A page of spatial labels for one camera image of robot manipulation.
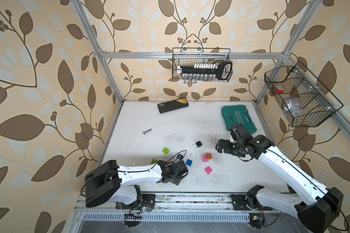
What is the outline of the red tape roll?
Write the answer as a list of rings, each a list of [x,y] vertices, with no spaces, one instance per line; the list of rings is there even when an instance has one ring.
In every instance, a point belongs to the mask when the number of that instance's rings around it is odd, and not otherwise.
[[[283,94],[284,91],[285,91],[285,87],[282,85],[276,85],[274,87],[274,93],[276,93],[276,94]]]

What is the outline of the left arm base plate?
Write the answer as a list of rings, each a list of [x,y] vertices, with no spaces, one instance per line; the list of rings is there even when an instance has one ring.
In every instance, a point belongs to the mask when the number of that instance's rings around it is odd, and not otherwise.
[[[156,195],[155,194],[142,194],[132,204],[125,205],[123,203],[116,203],[115,208],[117,210],[139,209],[139,210],[144,210],[146,212],[151,212],[155,207],[155,203],[156,203]]]

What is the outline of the orange lego brick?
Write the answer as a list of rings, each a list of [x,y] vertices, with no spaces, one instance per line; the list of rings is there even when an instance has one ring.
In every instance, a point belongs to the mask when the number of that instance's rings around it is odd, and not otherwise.
[[[207,153],[206,157],[207,157],[208,160],[211,160],[213,158],[211,153]]]

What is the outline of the clear plastic bag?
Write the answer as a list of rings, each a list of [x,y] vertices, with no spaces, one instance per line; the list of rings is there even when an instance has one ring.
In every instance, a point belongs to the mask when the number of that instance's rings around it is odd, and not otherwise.
[[[303,115],[303,107],[299,97],[289,97],[283,100],[284,112],[292,117]]]

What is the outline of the black lego brick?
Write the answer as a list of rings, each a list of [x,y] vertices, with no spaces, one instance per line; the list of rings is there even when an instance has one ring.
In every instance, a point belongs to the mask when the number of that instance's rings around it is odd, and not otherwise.
[[[201,143],[200,141],[197,141],[197,142],[196,142],[196,146],[199,148],[199,147],[202,146],[202,143]]]

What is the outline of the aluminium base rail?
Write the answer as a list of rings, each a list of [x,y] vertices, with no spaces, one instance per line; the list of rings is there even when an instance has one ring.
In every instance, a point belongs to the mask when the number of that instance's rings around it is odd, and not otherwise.
[[[171,192],[143,192],[142,194],[155,194],[156,203],[154,212],[247,212],[247,213],[264,213],[269,211],[235,211],[231,202],[231,194],[246,194],[246,193],[171,193]],[[116,202],[107,201],[97,207],[87,208],[85,198],[80,196],[75,204],[74,211],[95,211],[95,212],[133,212],[133,213],[148,213],[144,210],[117,210]],[[278,209],[273,209],[271,212],[278,213]]]

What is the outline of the green lego brick lower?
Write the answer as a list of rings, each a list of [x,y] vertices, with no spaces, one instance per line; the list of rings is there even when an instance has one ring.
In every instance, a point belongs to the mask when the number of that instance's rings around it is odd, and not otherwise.
[[[151,161],[151,164],[153,165],[153,164],[156,164],[157,162],[158,162],[158,160],[153,159],[153,160]]]

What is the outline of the green lego brick upper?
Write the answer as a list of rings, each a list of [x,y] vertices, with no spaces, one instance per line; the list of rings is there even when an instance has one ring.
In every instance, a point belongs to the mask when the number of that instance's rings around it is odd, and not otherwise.
[[[168,153],[169,153],[169,149],[168,149],[168,148],[164,148],[164,149],[162,150],[162,152],[163,152],[164,154],[168,154]]]

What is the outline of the green lego brick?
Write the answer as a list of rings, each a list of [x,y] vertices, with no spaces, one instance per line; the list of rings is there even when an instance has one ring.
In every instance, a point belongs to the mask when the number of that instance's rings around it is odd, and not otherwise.
[[[153,160],[151,161],[151,164],[153,165],[153,164],[156,164],[157,162],[158,162],[158,160],[153,159]]]
[[[162,152],[163,152],[164,154],[168,154],[168,153],[169,153],[169,149],[168,149],[168,148],[164,148],[164,149],[162,150]]]

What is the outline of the green plastic tool case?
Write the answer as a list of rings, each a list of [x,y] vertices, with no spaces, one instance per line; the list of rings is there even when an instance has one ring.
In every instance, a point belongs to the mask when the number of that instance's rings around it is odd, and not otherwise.
[[[234,125],[243,124],[249,133],[254,134],[257,132],[257,128],[252,121],[246,106],[224,106],[221,109],[221,114],[227,130]]]

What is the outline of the pink lego brick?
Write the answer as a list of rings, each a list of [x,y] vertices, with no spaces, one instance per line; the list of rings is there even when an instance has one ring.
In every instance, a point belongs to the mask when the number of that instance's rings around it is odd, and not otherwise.
[[[207,158],[207,156],[205,154],[202,156],[202,160],[204,163],[207,163],[209,161],[209,159]]]
[[[210,174],[213,172],[213,169],[212,169],[211,167],[206,167],[206,168],[204,169],[204,171],[205,171],[208,175],[210,175]]]

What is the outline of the black yellow tool case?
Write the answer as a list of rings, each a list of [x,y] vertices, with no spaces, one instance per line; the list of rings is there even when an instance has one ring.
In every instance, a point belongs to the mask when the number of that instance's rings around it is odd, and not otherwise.
[[[159,113],[163,114],[163,113],[188,107],[189,103],[186,100],[186,98],[181,98],[181,99],[177,99],[169,102],[160,103],[157,106],[158,106]]]

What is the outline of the dark blue lego brick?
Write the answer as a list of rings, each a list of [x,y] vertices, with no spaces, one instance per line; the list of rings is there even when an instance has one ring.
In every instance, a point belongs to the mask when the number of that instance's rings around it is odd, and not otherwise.
[[[187,166],[189,166],[189,167],[191,167],[192,166],[192,160],[190,160],[190,159],[188,159],[187,161],[186,161],[186,165]]]

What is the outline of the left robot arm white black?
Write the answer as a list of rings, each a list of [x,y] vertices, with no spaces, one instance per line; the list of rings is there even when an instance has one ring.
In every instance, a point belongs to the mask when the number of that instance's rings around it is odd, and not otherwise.
[[[159,160],[153,165],[126,167],[109,160],[85,176],[85,204],[97,207],[108,201],[130,206],[143,201],[140,183],[179,185],[188,175],[184,161]]]

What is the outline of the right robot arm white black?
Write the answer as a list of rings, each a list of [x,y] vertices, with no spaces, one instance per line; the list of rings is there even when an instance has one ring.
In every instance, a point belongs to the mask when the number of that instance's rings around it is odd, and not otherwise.
[[[270,207],[296,217],[313,233],[323,233],[340,215],[343,193],[318,182],[291,160],[263,135],[242,136],[237,141],[221,139],[216,145],[219,153],[238,157],[250,155],[278,174],[296,193],[288,195],[256,185],[247,192],[251,209]]]

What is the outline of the black socket tool set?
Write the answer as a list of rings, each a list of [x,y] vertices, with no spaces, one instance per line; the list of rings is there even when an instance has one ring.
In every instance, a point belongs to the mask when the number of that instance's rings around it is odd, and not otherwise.
[[[231,61],[177,66],[175,75],[186,81],[228,82],[233,74]]]

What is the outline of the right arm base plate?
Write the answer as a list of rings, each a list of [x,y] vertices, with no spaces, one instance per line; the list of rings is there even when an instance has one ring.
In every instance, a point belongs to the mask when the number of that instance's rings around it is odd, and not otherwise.
[[[273,208],[265,207],[247,194],[231,194],[231,202],[235,211],[272,211]]]

